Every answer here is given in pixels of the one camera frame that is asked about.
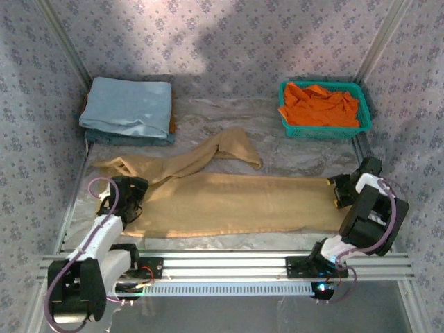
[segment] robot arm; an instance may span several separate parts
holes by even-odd
[[[351,175],[328,178],[334,185],[338,209],[351,206],[339,234],[316,242],[306,258],[287,257],[288,278],[348,277],[338,264],[354,255],[385,255],[393,245],[409,204],[397,198],[380,177],[381,161],[367,157]],[[315,292],[315,298],[329,300],[333,290]]]
[[[56,323],[75,323],[86,320],[99,321],[105,311],[106,293],[124,273],[135,278],[153,278],[142,270],[143,264],[135,244],[115,244],[115,239],[125,227],[139,215],[139,204],[148,188],[142,178],[114,177],[119,189],[110,188],[104,198],[94,225],[78,249],[80,257],[69,267],[55,285],[49,298],[49,310]],[[115,210],[110,212],[110,203],[118,197]],[[78,255],[74,251],[65,260],[54,261],[48,268],[48,288],[62,269]]]

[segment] gray fabric wall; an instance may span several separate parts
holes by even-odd
[[[366,80],[370,143],[406,190],[400,238],[436,332],[444,332],[444,4],[414,1]]]
[[[32,1],[0,12],[0,332],[20,332],[85,154],[82,86]]]
[[[290,76],[352,80],[392,1],[51,0],[92,77],[177,96],[277,96]]]

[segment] orange clothing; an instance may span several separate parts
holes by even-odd
[[[329,92],[318,85],[300,89],[290,82],[278,110],[290,126],[359,127],[358,105],[349,92]]]

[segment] beige pants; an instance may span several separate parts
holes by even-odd
[[[200,171],[213,157],[238,158],[258,169],[244,130],[224,130],[191,152],[154,158],[126,155],[94,165],[107,176],[150,182],[143,214],[124,231],[136,237],[192,237],[300,229],[336,232],[348,210],[333,204],[325,178],[241,176]]]

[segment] teal basket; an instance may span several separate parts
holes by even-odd
[[[284,89],[287,83],[284,81],[280,84],[279,89],[279,105],[284,105]],[[372,128],[370,112],[362,89],[356,83],[346,82],[322,82],[322,81],[292,81],[300,88],[306,88],[310,85],[319,85],[331,92],[349,92],[352,97],[359,100],[359,109],[357,119],[359,128],[344,127],[315,127],[315,126],[290,126],[287,121],[282,118],[285,130],[289,137],[311,137],[318,139],[351,139],[360,132],[367,132]]]

